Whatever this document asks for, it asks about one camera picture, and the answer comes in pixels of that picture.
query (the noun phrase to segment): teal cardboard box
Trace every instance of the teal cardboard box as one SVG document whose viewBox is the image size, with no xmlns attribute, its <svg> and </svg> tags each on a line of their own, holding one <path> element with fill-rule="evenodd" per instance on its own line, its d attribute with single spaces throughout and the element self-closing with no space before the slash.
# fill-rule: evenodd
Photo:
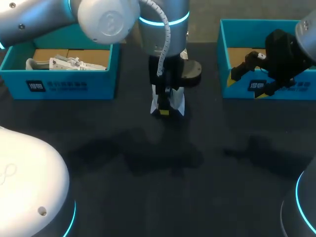
<svg viewBox="0 0 316 237">
<path fill-rule="evenodd" d="M 25 70 L 28 58 L 48 61 L 56 54 L 78 56 L 86 63 L 104 62 L 107 69 Z M 10 47 L 0 67 L 0 75 L 14 99 L 109 100 L 114 98 L 118 63 L 119 44 L 96 44 L 84 35 L 78 24 L 75 24 L 33 41 Z"/>
<path fill-rule="evenodd" d="M 234 20 L 223 19 L 217 43 L 217 60 L 224 98 L 254 99 L 254 90 L 274 81 L 267 72 L 256 68 L 241 80 L 231 79 L 231 69 L 244 62 L 251 51 L 265 53 L 265 39 L 276 29 L 295 35 L 298 21 L 291 20 Z M 281 88 L 273 96 L 262 99 L 316 100 L 316 70 L 308 69 L 295 77 L 296 84 Z"/>
</svg>

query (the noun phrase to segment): brown cardboard insert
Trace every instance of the brown cardboard insert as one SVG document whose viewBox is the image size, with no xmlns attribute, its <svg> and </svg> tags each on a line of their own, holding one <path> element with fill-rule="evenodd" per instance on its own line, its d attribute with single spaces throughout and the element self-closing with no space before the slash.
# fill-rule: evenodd
<svg viewBox="0 0 316 237">
<path fill-rule="evenodd" d="M 60 55 L 67 58 L 79 58 L 85 63 L 108 67 L 110 59 L 109 50 L 73 50 L 73 49 L 36 49 L 33 59 L 36 61 L 49 61 L 50 58 Z"/>
<path fill-rule="evenodd" d="M 245 61 L 245 56 L 252 51 L 257 51 L 258 53 L 266 55 L 266 50 L 264 48 L 227 48 L 227 50 L 232 68 L 243 63 Z"/>
</svg>

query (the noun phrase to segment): black tabletop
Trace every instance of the black tabletop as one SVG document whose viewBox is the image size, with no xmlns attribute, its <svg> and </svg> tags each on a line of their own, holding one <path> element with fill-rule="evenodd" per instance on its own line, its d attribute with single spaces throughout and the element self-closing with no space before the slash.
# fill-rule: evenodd
<svg viewBox="0 0 316 237">
<path fill-rule="evenodd" d="M 13 101 L 0 124 L 55 147 L 69 168 L 79 237 L 281 236 L 282 198 L 316 151 L 316 103 L 223 100 L 216 44 L 182 120 L 149 111 L 147 57 L 122 46 L 113 101 Z"/>
</svg>

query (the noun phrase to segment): glowing blue light ring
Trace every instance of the glowing blue light ring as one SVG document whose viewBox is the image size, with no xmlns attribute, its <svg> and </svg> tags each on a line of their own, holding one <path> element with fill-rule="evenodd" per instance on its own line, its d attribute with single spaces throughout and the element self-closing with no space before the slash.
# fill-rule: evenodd
<svg viewBox="0 0 316 237">
<path fill-rule="evenodd" d="M 76 202 L 75 202 L 75 209 L 74 209 L 73 219 L 71 220 L 71 223 L 70 223 L 66 233 L 63 235 L 63 237 L 66 237 L 68 235 L 69 231 L 71 230 L 71 227 L 73 226 L 74 221 L 75 221 L 75 216 L 76 216 Z"/>
<path fill-rule="evenodd" d="M 73 12 L 72 9 L 71 9 L 70 1 L 71 1 L 71 0 L 68 0 L 69 9 L 70 9 L 71 12 Z"/>
<path fill-rule="evenodd" d="M 187 13 L 187 15 L 185 15 L 184 17 L 182 17 L 181 19 L 179 20 L 176 20 L 176 21 L 170 21 L 169 22 L 169 25 L 170 26 L 173 26 L 173 25 L 176 25 L 176 24 L 179 24 L 181 22 L 184 22 L 190 15 L 190 12 Z M 152 26 L 164 26 L 164 23 L 163 22 L 154 22 L 154 21 L 148 21 L 148 20 L 145 20 L 144 18 L 142 17 L 139 17 L 139 20 L 141 20 L 142 22 L 148 24 L 148 25 L 152 25 Z"/>
<path fill-rule="evenodd" d="M 302 215 L 304 221 L 305 221 L 306 224 L 309 226 L 309 228 L 311 228 L 311 230 L 314 232 L 314 234 L 316 234 L 316 230 L 315 230 L 314 227 L 310 224 L 310 222 L 307 220 L 307 218 L 306 218 L 306 216 L 304 215 L 303 210 L 302 210 L 302 208 L 301 208 L 300 202 L 299 202 L 299 200 L 298 200 L 298 184 L 299 184 L 299 182 L 300 182 L 300 179 L 301 179 L 303 173 L 300 175 L 300 177 L 298 178 L 297 183 L 296 183 L 296 189 L 295 189 L 296 203 L 297 203 L 297 207 L 298 207 L 298 209 L 299 209 L 299 211 L 300 211 L 300 213 L 301 213 L 301 215 Z"/>
</svg>

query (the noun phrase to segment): blue box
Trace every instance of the blue box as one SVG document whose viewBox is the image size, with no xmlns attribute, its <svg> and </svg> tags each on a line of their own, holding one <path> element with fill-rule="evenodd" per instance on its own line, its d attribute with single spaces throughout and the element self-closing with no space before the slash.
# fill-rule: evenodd
<svg viewBox="0 0 316 237">
<path fill-rule="evenodd" d="M 26 60 L 36 49 L 110 50 L 110 58 L 106 71 L 26 71 Z M 14 99 L 108 100 L 114 98 L 118 63 L 119 44 L 96 44 L 75 24 L 10 47 L 0 75 Z M 34 83 L 38 90 L 31 90 Z"/>
<path fill-rule="evenodd" d="M 253 83 L 270 83 L 267 72 L 255 69 L 241 80 L 231 79 L 229 48 L 264 48 L 265 38 L 275 29 L 295 35 L 298 21 L 291 20 L 235 20 L 223 19 L 217 43 L 217 60 L 224 98 L 254 99 L 254 92 L 248 91 Z M 291 88 L 282 88 L 273 96 L 261 96 L 264 99 L 316 100 L 316 70 L 308 69 L 295 77 L 296 84 Z"/>
</svg>

